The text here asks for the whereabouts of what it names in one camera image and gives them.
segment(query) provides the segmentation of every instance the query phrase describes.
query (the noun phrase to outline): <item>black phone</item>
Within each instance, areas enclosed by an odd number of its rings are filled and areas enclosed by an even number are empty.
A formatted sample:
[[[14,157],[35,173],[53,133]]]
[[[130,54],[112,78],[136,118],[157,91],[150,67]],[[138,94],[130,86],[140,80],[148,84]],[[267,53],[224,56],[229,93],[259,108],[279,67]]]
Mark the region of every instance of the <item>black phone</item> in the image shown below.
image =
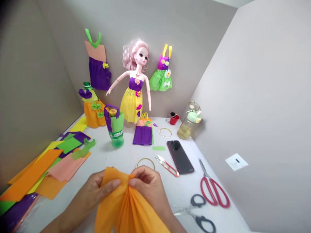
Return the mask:
[[[194,172],[194,168],[179,141],[168,141],[167,146],[171,152],[177,171],[181,175]]]

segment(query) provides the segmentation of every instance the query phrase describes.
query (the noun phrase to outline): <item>green label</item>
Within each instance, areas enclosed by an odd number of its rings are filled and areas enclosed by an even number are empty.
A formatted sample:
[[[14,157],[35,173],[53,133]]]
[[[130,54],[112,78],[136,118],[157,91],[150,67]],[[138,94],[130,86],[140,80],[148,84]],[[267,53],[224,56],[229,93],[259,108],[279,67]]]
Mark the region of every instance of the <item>green label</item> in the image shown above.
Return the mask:
[[[123,136],[123,129],[119,132],[116,132],[116,133],[109,132],[109,135],[112,139],[121,138]]]

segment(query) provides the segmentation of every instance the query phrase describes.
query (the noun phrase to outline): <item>doll face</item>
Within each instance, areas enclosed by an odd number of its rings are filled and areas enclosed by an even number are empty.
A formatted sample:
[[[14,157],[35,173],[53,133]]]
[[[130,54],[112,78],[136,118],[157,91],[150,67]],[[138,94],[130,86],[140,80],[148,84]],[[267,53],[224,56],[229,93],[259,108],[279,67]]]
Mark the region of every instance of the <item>doll face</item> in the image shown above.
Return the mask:
[[[137,53],[134,54],[135,62],[138,65],[144,66],[147,64],[149,53],[145,47],[140,47]]]

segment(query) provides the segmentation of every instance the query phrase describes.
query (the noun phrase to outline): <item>red cup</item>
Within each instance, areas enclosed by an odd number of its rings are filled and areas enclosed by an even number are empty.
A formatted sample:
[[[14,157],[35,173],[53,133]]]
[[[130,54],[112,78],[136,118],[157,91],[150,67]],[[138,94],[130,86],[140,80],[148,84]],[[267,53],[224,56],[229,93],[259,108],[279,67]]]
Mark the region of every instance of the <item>red cup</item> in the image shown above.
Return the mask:
[[[174,125],[174,124],[176,124],[176,122],[178,121],[178,119],[179,119],[179,116],[178,116],[178,115],[172,116],[172,117],[171,117],[171,120],[169,121],[169,123],[170,123],[171,125]]]

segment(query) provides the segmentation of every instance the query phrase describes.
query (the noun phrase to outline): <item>fingernail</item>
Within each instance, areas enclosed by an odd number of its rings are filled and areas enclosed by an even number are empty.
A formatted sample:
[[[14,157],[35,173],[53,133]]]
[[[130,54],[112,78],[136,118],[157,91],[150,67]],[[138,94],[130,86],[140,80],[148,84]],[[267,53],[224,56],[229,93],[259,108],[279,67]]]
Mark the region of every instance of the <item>fingernail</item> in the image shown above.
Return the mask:
[[[115,181],[113,182],[113,187],[114,187],[114,188],[117,188],[120,184],[121,184],[121,180],[115,180]]]
[[[129,185],[130,185],[130,186],[135,186],[135,183],[136,183],[135,180],[130,180],[130,181],[129,181]]]

